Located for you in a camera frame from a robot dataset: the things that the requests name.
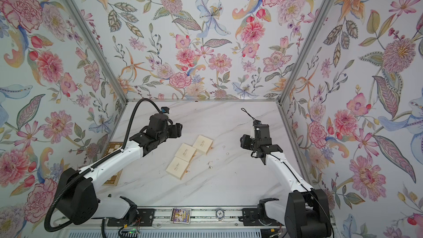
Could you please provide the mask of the cream drawer jewelry box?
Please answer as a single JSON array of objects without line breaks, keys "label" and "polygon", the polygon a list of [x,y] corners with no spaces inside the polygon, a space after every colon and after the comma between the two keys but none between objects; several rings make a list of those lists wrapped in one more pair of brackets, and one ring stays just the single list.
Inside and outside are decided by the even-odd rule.
[{"label": "cream drawer jewelry box", "polygon": [[182,160],[181,158],[174,157],[173,160],[170,162],[168,167],[166,168],[166,172],[181,180],[186,173],[186,170],[189,166],[189,162]]}]

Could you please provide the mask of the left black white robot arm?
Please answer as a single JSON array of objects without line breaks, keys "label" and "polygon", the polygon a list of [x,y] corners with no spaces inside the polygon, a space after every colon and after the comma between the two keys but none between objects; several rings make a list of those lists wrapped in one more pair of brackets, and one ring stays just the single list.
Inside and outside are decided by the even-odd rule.
[{"label": "left black white robot arm", "polygon": [[119,219],[128,225],[137,221],[139,211],[132,200],[124,196],[101,199],[97,191],[111,176],[147,156],[160,144],[181,137],[182,129],[183,125],[173,123],[167,114],[156,113],[138,133],[130,134],[127,130],[118,150],[91,165],[64,171],[46,214],[45,229],[56,231],[100,218]]}]

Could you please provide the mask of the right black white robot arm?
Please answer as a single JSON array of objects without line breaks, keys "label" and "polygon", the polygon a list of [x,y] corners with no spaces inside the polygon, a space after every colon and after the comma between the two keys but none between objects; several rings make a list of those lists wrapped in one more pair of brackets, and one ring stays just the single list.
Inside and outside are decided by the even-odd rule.
[{"label": "right black white robot arm", "polygon": [[242,149],[261,160],[284,188],[281,198],[261,199],[257,205],[258,219],[264,224],[276,221],[286,228],[291,238],[334,237],[328,197],[315,189],[295,171],[283,150],[273,144],[267,124],[253,120],[252,133],[240,138]]}]

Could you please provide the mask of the wooden chessboard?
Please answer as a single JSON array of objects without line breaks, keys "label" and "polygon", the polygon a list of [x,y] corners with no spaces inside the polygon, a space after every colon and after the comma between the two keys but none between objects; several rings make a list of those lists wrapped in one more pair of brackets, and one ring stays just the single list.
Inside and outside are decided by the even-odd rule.
[{"label": "wooden chessboard", "polygon": [[[107,157],[114,152],[118,152],[122,147],[122,142],[110,142],[104,153],[104,157]],[[100,166],[100,179],[103,181],[103,186],[117,186],[122,174],[122,168],[118,170],[119,159],[117,155],[109,158]]]}]

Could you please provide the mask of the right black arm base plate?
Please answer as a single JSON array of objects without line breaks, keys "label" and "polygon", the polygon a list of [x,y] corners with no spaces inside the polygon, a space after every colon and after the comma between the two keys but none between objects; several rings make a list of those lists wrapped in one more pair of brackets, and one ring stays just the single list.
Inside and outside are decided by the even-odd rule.
[{"label": "right black arm base plate", "polygon": [[239,221],[245,227],[279,227],[278,221],[265,217],[258,208],[243,208]]}]

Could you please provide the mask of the round silver knob on rail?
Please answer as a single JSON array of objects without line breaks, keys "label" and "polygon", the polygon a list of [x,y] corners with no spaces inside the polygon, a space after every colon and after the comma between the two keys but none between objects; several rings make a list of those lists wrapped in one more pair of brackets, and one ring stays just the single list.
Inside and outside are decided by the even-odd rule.
[{"label": "round silver knob on rail", "polygon": [[216,212],[215,212],[215,217],[219,221],[223,220],[224,217],[225,217],[225,211],[223,209],[221,209],[221,208],[217,209]]}]

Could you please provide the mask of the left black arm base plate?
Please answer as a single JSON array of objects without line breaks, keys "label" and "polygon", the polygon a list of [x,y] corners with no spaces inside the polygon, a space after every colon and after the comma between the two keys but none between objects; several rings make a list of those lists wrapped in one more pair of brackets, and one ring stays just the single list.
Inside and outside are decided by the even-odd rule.
[{"label": "left black arm base plate", "polygon": [[155,209],[138,208],[130,210],[129,213],[122,219],[110,218],[107,222],[107,227],[151,227],[153,225]]}]

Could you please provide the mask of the colourful card on rail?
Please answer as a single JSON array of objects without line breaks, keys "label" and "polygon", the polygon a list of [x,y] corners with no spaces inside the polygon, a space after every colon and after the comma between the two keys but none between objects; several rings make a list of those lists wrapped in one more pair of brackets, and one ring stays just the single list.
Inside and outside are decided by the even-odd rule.
[{"label": "colourful card on rail", "polygon": [[192,209],[190,208],[173,208],[170,217],[170,223],[173,224],[189,224],[191,220]]}]

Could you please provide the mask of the aluminium front rail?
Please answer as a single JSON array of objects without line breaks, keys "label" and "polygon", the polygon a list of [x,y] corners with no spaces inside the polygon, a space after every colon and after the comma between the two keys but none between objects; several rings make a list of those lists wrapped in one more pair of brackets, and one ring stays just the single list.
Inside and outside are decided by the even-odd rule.
[{"label": "aluminium front rail", "polygon": [[[141,231],[142,229],[165,229],[165,228],[209,228],[209,229],[223,229],[223,228],[255,228],[255,229],[277,229],[284,228],[285,225],[279,227],[245,227],[240,221],[239,217],[241,216],[241,210],[243,208],[257,208],[257,206],[197,206],[191,207],[191,220],[189,224],[173,224],[170,223],[170,217],[172,209],[175,207],[138,207],[138,208],[148,208],[155,209],[153,225],[151,227],[135,227],[135,226],[124,226],[127,230],[133,229],[134,231]],[[223,209],[225,211],[225,217],[223,220],[219,221],[215,217],[215,212],[217,209]],[[120,227],[107,227],[107,222],[109,218],[105,220],[106,229],[120,228]]]}]

